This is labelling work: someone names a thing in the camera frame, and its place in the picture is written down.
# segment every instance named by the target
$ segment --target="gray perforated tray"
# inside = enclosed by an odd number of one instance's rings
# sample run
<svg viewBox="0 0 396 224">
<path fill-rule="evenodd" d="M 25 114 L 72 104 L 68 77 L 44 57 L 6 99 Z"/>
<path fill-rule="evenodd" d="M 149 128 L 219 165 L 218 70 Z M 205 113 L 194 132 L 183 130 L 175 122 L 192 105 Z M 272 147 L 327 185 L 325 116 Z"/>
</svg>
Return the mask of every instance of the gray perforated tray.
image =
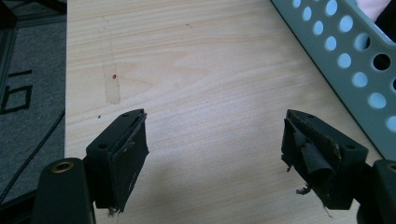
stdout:
<svg viewBox="0 0 396 224">
<path fill-rule="evenodd" d="M 396 161 L 396 44 L 354 0 L 272 2 L 384 158 Z"/>
</svg>

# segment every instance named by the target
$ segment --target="gray carpet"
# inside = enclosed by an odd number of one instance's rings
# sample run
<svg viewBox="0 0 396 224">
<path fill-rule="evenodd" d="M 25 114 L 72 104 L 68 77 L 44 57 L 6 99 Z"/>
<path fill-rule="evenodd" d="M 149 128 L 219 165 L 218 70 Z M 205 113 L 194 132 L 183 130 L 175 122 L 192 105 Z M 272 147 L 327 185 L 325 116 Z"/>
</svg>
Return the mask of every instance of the gray carpet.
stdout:
<svg viewBox="0 0 396 224">
<path fill-rule="evenodd" d="M 8 76 L 5 94 L 25 89 L 9 94 L 6 104 L 5 98 L 0 99 L 5 105 L 4 114 L 0 115 L 0 193 L 64 110 L 65 53 L 65 21 L 17 31 L 8 68 L 8 75 L 14 76 Z M 31 90 L 30 99 L 27 90 Z M 5 202 L 36 189 L 41 170 L 63 157 L 64 119 L 21 174 Z"/>
</svg>

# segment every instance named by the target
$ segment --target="black cable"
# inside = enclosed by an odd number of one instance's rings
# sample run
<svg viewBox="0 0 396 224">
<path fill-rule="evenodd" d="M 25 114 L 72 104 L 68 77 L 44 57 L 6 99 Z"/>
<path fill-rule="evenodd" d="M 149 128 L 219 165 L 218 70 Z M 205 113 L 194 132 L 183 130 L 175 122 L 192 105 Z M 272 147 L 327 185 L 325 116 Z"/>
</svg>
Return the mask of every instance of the black cable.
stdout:
<svg viewBox="0 0 396 224">
<path fill-rule="evenodd" d="M 44 136 L 44 138 L 40 141 L 38 146 L 35 148 L 35 150 L 30 154 L 30 156 L 27 158 L 27 160 L 23 163 L 23 165 L 20 167 L 20 169 L 17 171 L 17 173 L 12 176 L 11 181 L 9 181 L 8 185 L 6 186 L 6 189 L 3 191 L 3 193 L 0 196 L 0 204 L 3 203 L 3 200 L 6 198 L 8 195 L 9 191 L 11 190 L 12 186 L 15 184 L 17 181 L 18 177 L 20 177 L 21 173 L 23 170 L 26 168 L 26 166 L 29 164 L 29 162 L 33 159 L 35 154 L 44 146 L 44 144 L 47 142 L 47 140 L 50 138 L 52 135 L 53 131 L 55 131 L 56 127 L 58 124 L 61 122 L 61 120 L 64 118 L 64 110 L 61 112 L 59 117 L 56 119 L 55 123 L 53 123 L 52 127 L 49 129 L 47 134 Z"/>
</svg>

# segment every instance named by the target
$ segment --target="black plastic bracket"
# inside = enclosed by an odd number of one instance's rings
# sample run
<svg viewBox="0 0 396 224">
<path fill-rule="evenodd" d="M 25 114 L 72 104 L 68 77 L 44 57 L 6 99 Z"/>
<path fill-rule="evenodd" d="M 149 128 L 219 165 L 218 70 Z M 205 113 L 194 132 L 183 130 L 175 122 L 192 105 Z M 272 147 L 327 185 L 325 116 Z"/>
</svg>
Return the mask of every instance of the black plastic bracket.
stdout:
<svg viewBox="0 0 396 224">
<path fill-rule="evenodd" d="M 317 117 L 288 110 L 282 160 L 294 166 L 307 185 L 330 209 L 349 209 L 354 167 L 368 150 Z"/>
<path fill-rule="evenodd" d="M 149 154 L 146 116 L 143 109 L 120 115 L 87 147 L 84 164 L 97 208 L 123 212 Z"/>
<path fill-rule="evenodd" d="M 63 159 L 44 168 L 31 223 L 95 223 L 82 160 Z"/>
</svg>

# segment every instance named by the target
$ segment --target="wood grain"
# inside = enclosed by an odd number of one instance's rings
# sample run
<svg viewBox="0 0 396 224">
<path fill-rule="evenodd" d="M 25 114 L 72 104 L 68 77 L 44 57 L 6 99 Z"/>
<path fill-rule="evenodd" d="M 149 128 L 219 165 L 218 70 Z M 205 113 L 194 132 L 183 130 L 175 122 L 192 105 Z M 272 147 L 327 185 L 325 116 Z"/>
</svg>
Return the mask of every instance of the wood grain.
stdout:
<svg viewBox="0 0 396 224">
<path fill-rule="evenodd" d="M 356 222 L 357 203 L 331 218 L 314 193 L 295 194 L 304 181 L 280 159 L 288 108 L 379 159 L 267 0 L 70 0 L 66 89 L 66 157 L 83 158 L 119 114 L 148 113 L 126 210 L 97 210 L 98 223 Z"/>
</svg>

